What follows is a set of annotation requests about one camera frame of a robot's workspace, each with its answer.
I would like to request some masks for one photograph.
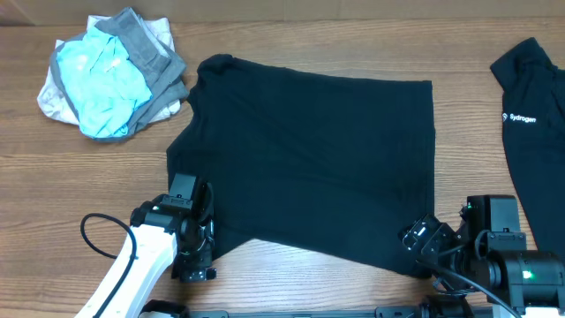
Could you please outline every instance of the white cloth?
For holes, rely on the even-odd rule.
[[[103,16],[88,16],[87,29],[93,27],[96,22],[102,19],[109,19],[110,17]],[[173,43],[173,36],[170,32],[169,20],[167,18],[161,18],[155,21],[143,21],[149,31],[165,45],[169,46],[173,51],[175,50],[175,44]],[[57,40],[55,43],[55,48],[64,42]],[[69,106],[69,103],[64,98],[63,92],[55,85],[53,81],[53,75],[51,74],[51,69],[47,70],[47,78],[45,79],[45,84],[41,88],[39,95],[37,95],[37,103],[43,111],[45,116],[64,122],[68,124],[78,125],[79,121],[74,115],[74,112]],[[180,110],[180,101],[171,102],[169,105],[162,108],[162,110],[157,113],[153,118],[151,118],[151,123],[167,119],[172,115],[175,115]]]

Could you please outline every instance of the logo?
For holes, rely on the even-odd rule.
[[[535,123],[536,122],[536,118],[534,117],[526,117],[526,116],[522,116],[522,115],[514,115],[514,114],[510,114],[510,116],[508,116],[506,113],[502,113],[502,122],[505,122],[506,119],[510,118],[510,120],[512,121],[521,121],[524,122],[526,124],[530,124],[530,123]]]

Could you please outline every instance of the light blue cloth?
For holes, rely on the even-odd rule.
[[[82,41],[67,42],[56,62],[79,128],[91,138],[125,136],[132,113],[152,98],[124,45],[96,27]]]

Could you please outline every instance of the wooden table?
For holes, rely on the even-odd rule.
[[[127,220],[167,190],[165,149],[191,120],[179,115],[122,144],[100,144],[45,117],[36,96],[55,39],[84,26],[0,28],[0,316],[72,317],[112,260],[79,234],[81,217]],[[456,227],[467,195],[515,194],[501,141],[501,88],[490,64],[535,36],[565,64],[565,18],[431,19],[174,25],[175,45],[196,68],[216,53],[300,71],[384,80],[432,80],[437,130],[436,214]],[[521,210],[529,248],[535,248]],[[93,221],[89,235],[119,250],[123,230]],[[195,310],[367,309],[417,304],[430,282],[335,257],[254,240],[215,263],[219,277],[181,284],[165,273],[150,299]],[[485,298],[471,297],[473,304]]]

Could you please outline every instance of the wood grain surface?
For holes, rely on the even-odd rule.
[[[112,260],[82,241],[81,217],[127,220],[142,201],[166,192],[165,149],[192,117],[185,103],[171,120],[119,144],[91,141],[45,117],[35,99],[55,39],[83,29],[0,28],[0,317],[72,317],[83,307]],[[205,23],[172,31],[189,65],[188,87],[198,64],[216,53],[327,75],[432,80],[435,211],[454,227],[467,195],[515,194],[501,142],[502,91],[490,64],[531,36],[565,64],[565,18]],[[103,221],[88,231],[114,253],[125,238]],[[218,278],[205,284],[180,284],[166,273],[150,299],[255,312],[417,304],[432,292],[429,281],[258,240],[215,266]]]

